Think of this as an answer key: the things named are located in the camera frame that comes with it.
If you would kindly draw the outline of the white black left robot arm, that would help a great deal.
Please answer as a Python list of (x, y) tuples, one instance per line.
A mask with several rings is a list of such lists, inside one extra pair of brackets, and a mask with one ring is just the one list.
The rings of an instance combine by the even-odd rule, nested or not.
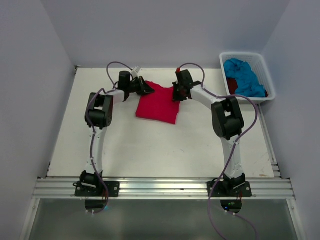
[(140, 67), (131, 71), (120, 71), (118, 82), (111, 90), (99, 89), (89, 95), (84, 119), (91, 133), (89, 135), (89, 156), (84, 171), (80, 175), (77, 189), (92, 196), (105, 196), (108, 187), (103, 181), (103, 147), (107, 129), (113, 120), (113, 108), (125, 102), (130, 94), (139, 96), (153, 94), (144, 78), (139, 75)]

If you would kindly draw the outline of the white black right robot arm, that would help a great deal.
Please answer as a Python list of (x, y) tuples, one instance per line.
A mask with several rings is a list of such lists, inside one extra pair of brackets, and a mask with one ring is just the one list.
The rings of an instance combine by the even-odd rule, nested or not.
[(193, 81), (188, 70), (175, 72), (172, 100), (182, 102), (194, 100), (211, 110), (212, 127), (220, 138), (224, 156), (222, 176), (208, 183), (215, 197), (235, 196), (246, 183), (237, 138), (242, 134), (244, 119), (235, 97), (220, 99), (208, 93), (200, 81)]

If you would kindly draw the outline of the pink red t shirt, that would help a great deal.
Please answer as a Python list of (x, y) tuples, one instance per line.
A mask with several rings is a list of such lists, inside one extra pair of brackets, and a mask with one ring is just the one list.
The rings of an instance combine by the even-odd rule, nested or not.
[(175, 125), (180, 102), (173, 101), (173, 87), (163, 87), (152, 81), (146, 82), (154, 93), (140, 97), (135, 116), (141, 119), (155, 120)]

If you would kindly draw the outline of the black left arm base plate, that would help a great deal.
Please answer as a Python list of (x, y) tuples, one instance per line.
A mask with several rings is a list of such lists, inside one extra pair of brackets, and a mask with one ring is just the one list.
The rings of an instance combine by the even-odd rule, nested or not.
[(120, 192), (120, 182), (118, 181), (104, 181), (107, 186), (106, 188), (100, 182), (98, 187), (93, 187), (90, 185), (82, 185), (80, 181), (73, 183), (75, 187), (76, 197), (118, 197)]

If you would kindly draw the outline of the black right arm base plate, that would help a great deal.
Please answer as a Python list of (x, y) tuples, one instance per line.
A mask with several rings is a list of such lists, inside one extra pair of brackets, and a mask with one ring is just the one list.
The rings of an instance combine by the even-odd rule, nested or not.
[(245, 183), (233, 187), (232, 185), (227, 185), (224, 181), (218, 181), (214, 178), (206, 183), (208, 196), (219, 197), (219, 198), (236, 198), (236, 197), (252, 197), (252, 190), (250, 183), (246, 181)]

